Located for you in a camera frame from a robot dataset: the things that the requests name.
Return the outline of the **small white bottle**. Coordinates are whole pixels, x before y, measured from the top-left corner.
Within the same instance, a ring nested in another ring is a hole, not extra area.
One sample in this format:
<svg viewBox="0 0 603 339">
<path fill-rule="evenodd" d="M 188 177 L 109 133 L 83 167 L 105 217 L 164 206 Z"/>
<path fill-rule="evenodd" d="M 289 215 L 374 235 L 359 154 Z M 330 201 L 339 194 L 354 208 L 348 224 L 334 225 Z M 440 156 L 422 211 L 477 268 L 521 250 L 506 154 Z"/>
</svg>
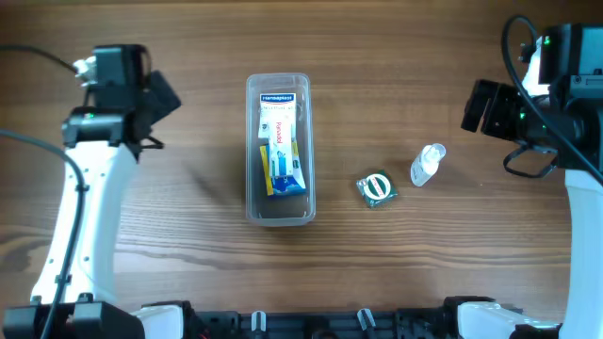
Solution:
<svg viewBox="0 0 603 339">
<path fill-rule="evenodd" d="M 440 143 L 426 145 L 411 165 L 410 177 L 415 186 L 424 186 L 438 171 L 447 150 Z"/>
</svg>

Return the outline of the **white Hansaplast box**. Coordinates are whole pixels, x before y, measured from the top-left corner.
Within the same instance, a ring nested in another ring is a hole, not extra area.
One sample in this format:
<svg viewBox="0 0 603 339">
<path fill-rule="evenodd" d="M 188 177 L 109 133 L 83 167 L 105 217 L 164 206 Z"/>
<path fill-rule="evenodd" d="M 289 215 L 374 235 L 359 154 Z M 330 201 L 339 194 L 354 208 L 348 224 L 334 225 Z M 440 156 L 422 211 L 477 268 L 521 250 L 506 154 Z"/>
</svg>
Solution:
<svg viewBox="0 0 603 339">
<path fill-rule="evenodd" d="M 269 137 L 269 118 L 274 112 L 285 112 L 291 115 L 291 136 L 295 137 L 297 134 L 297 108 L 297 97 L 295 93 L 261 93 L 258 137 Z"/>
</svg>

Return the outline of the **white Panadol box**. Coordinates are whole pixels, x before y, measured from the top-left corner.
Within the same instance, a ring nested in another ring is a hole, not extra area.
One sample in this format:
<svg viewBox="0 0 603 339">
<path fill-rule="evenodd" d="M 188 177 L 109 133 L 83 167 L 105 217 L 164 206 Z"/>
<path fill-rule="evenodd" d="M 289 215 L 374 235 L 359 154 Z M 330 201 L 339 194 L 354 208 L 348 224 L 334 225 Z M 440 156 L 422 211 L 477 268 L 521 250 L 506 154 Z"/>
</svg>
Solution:
<svg viewBox="0 0 603 339">
<path fill-rule="evenodd" d="M 293 123 L 289 116 L 269 120 L 269 175 L 273 178 L 293 175 Z"/>
</svg>

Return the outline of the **blue VapoDrops box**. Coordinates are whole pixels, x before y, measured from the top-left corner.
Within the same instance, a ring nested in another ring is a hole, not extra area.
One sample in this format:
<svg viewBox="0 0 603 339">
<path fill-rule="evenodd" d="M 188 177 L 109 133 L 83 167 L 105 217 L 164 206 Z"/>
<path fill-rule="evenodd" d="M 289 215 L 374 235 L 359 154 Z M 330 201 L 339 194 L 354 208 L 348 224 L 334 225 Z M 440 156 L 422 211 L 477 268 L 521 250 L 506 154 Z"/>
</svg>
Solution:
<svg viewBox="0 0 603 339">
<path fill-rule="evenodd" d="M 302 165 L 296 140 L 292 142 L 293 151 L 293 175 L 279 178 L 269 176 L 269 145 L 260 148 L 262 165 L 264 170 L 267 194 L 269 197 L 284 197 L 300 195 L 306 192 L 306 184 L 302 174 Z"/>
</svg>

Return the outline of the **green square packet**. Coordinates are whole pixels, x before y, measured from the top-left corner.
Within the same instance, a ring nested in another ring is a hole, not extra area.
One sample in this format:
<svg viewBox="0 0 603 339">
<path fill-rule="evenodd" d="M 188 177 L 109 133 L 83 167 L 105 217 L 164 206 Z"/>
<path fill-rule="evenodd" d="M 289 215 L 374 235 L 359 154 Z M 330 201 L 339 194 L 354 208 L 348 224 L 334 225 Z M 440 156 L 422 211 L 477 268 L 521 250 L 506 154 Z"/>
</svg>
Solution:
<svg viewBox="0 0 603 339">
<path fill-rule="evenodd" d="M 384 171 L 370 173 L 356 182 L 356 187 L 368 208 L 376 208 L 395 199 L 399 192 Z"/>
</svg>

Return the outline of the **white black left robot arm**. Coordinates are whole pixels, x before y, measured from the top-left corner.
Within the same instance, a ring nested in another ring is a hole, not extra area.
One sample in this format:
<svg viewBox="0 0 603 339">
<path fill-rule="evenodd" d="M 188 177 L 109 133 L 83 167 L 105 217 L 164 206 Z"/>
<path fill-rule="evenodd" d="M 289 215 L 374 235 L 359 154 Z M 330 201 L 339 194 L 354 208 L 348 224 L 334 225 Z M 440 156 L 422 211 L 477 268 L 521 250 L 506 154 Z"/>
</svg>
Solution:
<svg viewBox="0 0 603 339">
<path fill-rule="evenodd" d="M 128 313 L 115 304 L 114 250 L 122 197 L 145 150 L 161 150 L 152 127 L 181 101 L 140 44 L 97 46 L 70 71 L 84 102 L 61 125 L 62 144 L 9 130 L 65 164 L 50 250 L 28 305 L 4 312 L 7 338 L 189 338 L 196 315 L 187 301 L 150 303 Z"/>
</svg>

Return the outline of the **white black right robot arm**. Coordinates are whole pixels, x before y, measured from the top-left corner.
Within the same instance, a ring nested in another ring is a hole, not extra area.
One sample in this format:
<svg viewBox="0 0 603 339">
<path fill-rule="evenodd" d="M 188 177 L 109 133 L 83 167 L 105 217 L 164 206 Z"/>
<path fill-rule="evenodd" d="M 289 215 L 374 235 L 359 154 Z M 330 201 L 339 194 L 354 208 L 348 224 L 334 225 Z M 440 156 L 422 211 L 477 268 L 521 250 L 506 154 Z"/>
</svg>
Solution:
<svg viewBox="0 0 603 339">
<path fill-rule="evenodd" d="M 461 126 L 517 144 L 503 160 L 534 151 L 565 172 L 571 215 L 569 290 L 562 323 L 539 321 L 493 299 L 448 298 L 459 338 L 599 338 L 602 335 L 602 27 L 560 24 L 537 33 L 523 15 L 503 26 L 512 80 L 475 83 Z"/>
</svg>

